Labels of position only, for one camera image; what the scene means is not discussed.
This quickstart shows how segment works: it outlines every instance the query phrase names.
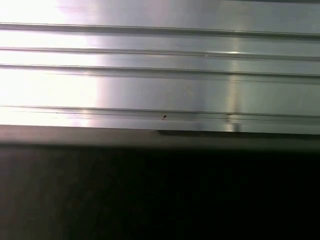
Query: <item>shiny metal surface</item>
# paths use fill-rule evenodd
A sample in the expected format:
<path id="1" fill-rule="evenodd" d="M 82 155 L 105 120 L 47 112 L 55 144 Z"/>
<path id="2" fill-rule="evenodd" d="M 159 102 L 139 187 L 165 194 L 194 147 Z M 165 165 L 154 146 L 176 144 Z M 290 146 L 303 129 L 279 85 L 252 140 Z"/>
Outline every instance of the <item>shiny metal surface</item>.
<path id="1" fill-rule="evenodd" d="M 318 4 L 14 2 L 0 124 L 320 134 Z"/>
<path id="2" fill-rule="evenodd" d="M 10 0 L 0 22 L 320 34 L 317 3 L 241 0 Z"/>

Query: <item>metal panel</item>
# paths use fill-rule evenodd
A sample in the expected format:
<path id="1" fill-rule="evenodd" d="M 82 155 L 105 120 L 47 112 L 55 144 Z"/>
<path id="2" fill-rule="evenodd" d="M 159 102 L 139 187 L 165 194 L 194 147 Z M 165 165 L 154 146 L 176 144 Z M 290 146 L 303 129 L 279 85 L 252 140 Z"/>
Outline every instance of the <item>metal panel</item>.
<path id="1" fill-rule="evenodd" d="M 0 124 L 320 134 L 318 4 L 4 4 Z"/>
<path id="2" fill-rule="evenodd" d="M 320 34 L 316 3 L 241 0 L 10 0 L 0 22 Z"/>

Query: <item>silver surface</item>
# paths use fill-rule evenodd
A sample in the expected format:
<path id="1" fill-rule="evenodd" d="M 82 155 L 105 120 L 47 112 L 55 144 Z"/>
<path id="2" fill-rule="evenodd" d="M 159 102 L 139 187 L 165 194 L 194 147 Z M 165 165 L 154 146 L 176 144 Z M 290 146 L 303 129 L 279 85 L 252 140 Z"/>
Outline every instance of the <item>silver surface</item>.
<path id="1" fill-rule="evenodd" d="M 320 34 L 317 3 L 241 0 L 10 0 L 0 22 Z"/>
<path id="2" fill-rule="evenodd" d="M 16 3 L 0 9 L 2 125 L 320 134 L 318 4 Z"/>
<path id="3" fill-rule="evenodd" d="M 154 32 L 0 30 L 0 49 L 87 53 L 141 53 L 319 60 L 319 41 L 301 38 Z"/>

